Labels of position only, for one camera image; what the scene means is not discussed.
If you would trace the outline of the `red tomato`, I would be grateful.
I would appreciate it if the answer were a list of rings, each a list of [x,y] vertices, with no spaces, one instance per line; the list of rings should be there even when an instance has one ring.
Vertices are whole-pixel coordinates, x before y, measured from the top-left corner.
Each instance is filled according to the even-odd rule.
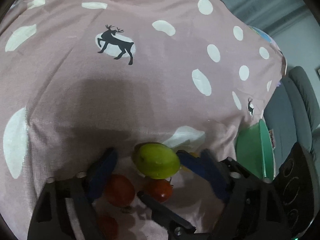
[[[98,224],[106,239],[114,240],[118,238],[119,225],[109,214],[99,215]]]
[[[115,207],[124,208],[133,202],[136,191],[131,181],[122,174],[112,174],[103,190],[106,200]]]
[[[142,191],[159,203],[169,200],[173,193],[170,181],[165,179],[148,179]]]

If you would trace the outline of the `green plastic bowl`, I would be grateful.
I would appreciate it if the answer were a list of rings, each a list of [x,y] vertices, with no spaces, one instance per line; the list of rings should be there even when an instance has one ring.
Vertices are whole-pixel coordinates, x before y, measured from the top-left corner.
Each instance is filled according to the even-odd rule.
[[[237,162],[260,179],[274,179],[274,154],[263,119],[242,130],[236,140]]]

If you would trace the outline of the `green fruit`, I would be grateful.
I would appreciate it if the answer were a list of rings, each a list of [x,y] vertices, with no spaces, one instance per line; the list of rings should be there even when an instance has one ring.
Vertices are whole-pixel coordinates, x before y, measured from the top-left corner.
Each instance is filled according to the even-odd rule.
[[[181,167],[177,154],[168,146],[156,142],[136,145],[132,161],[141,174],[151,179],[167,179]]]

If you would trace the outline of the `tan longan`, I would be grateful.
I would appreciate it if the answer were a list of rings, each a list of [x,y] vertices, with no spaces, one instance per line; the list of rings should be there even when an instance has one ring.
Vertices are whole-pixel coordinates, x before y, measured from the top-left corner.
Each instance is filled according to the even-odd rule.
[[[199,170],[201,169],[201,165],[199,164],[200,158],[198,155],[185,151],[180,151],[177,155],[183,166],[195,173],[199,172]]]

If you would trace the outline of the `grey sofa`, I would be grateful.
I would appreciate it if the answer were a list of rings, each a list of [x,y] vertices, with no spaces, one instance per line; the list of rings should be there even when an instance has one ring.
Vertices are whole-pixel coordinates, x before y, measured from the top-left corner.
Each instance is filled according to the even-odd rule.
[[[319,145],[319,104],[305,70],[296,66],[283,77],[264,112],[276,164],[289,155],[295,142],[310,153]]]

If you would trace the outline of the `pink polka dot cloth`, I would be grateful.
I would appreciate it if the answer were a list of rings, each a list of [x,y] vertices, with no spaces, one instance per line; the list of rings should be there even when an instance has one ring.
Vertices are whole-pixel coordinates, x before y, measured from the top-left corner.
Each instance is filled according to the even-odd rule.
[[[1,22],[1,215],[26,239],[50,177],[106,148],[135,188],[136,145],[235,157],[286,60],[222,0],[18,0]]]

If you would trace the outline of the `grey curtain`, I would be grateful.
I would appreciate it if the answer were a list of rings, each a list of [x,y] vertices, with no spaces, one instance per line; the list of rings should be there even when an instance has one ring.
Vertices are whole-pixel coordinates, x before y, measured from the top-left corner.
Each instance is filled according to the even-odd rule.
[[[223,0],[242,22],[256,27],[274,39],[281,36],[315,36],[319,24],[303,0]]]

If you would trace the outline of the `wall picture frame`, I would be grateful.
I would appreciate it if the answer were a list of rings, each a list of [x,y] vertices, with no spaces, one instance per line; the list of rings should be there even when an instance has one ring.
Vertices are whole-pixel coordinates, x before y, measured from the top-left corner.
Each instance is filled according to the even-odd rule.
[[[316,73],[317,73],[318,77],[320,78],[320,66],[319,66],[319,67],[317,67],[317,69],[316,69]]]

